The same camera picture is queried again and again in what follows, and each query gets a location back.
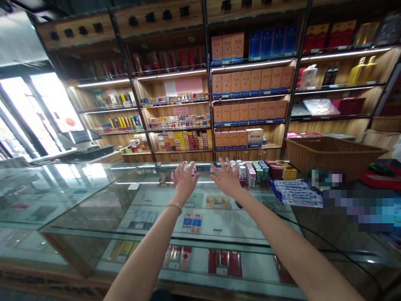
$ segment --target orange box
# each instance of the orange box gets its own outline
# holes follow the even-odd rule
[[[267,102],[267,122],[274,122],[276,121],[276,105],[277,102]]]
[[[221,36],[222,51],[223,51],[223,64],[231,64],[233,62],[233,35]]]
[[[223,125],[231,123],[231,106],[222,106]]]
[[[233,62],[241,63],[244,60],[244,33],[233,34]]]
[[[261,74],[260,81],[260,94],[270,94],[270,88],[272,86],[272,70],[273,69],[264,69]]]
[[[252,103],[249,104],[249,124],[257,124],[258,123],[258,104]]]
[[[221,74],[213,74],[212,75],[212,90],[213,90],[213,98],[221,98],[222,97],[222,83],[221,83]]]
[[[249,121],[249,104],[241,104],[239,106],[239,124],[247,125]]]
[[[231,149],[231,132],[223,132],[223,149]]]
[[[294,76],[293,66],[283,67],[283,75],[281,77],[281,89],[280,89],[281,93],[289,93],[293,76]]]
[[[241,96],[249,96],[251,91],[251,72],[244,71],[241,72]]]
[[[231,125],[239,125],[239,109],[241,105],[231,105]]]
[[[246,149],[248,147],[248,133],[247,131],[238,131],[238,148]]]
[[[223,74],[223,84],[221,85],[222,97],[231,97],[231,73]]]
[[[231,96],[241,95],[241,72],[231,73]]]
[[[223,133],[221,132],[216,132],[214,133],[214,144],[216,147],[216,151],[222,151],[223,150]]]
[[[262,70],[251,71],[251,95],[260,94],[261,75],[262,75]]]
[[[276,101],[276,121],[283,121],[287,112],[288,101],[280,100]]]
[[[266,123],[268,102],[258,104],[258,123]]]
[[[238,137],[239,137],[238,131],[231,132],[231,149],[238,149],[239,147]]]
[[[214,125],[221,126],[223,124],[223,110],[221,107],[213,107]]]
[[[272,70],[272,86],[270,88],[270,91],[272,92],[272,94],[280,93],[282,75],[283,75],[282,67],[273,68],[273,70]]]
[[[223,49],[222,49],[221,36],[216,36],[211,38],[212,42],[212,65],[222,65],[223,64]]]

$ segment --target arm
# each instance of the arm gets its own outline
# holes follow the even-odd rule
[[[308,300],[363,300],[338,270],[291,226],[243,189],[238,180],[238,165],[233,173],[228,158],[223,172],[211,164],[218,175],[216,185],[248,212],[275,253],[283,262]]]
[[[186,173],[184,172],[184,161],[177,167],[175,173],[171,173],[171,180],[176,187],[171,203],[178,203],[183,207],[193,192],[199,178],[198,173],[193,180],[191,178],[194,164],[191,164]],[[104,301],[150,299],[179,214],[180,210],[176,206],[167,207],[162,212],[122,267]]]

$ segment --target red box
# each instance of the red box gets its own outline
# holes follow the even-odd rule
[[[358,115],[362,112],[366,98],[343,98],[332,100],[331,103],[340,111],[341,115]]]

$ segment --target yellow bottle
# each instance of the yellow bottle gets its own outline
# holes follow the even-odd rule
[[[365,59],[366,57],[361,58],[359,64],[351,69],[347,87],[356,86],[360,82],[360,78],[364,76],[366,69]]]

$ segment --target blue box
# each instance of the blue box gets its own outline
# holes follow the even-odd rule
[[[284,40],[285,40],[285,27],[279,27],[274,29],[272,56],[283,57],[284,56]]]
[[[272,56],[274,29],[269,28],[262,31],[262,42],[260,56],[262,59],[268,59]]]
[[[287,26],[285,31],[284,56],[294,56],[297,47],[298,25]]]
[[[258,61],[260,57],[260,45],[261,45],[262,31],[251,31],[249,38],[249,60]]]

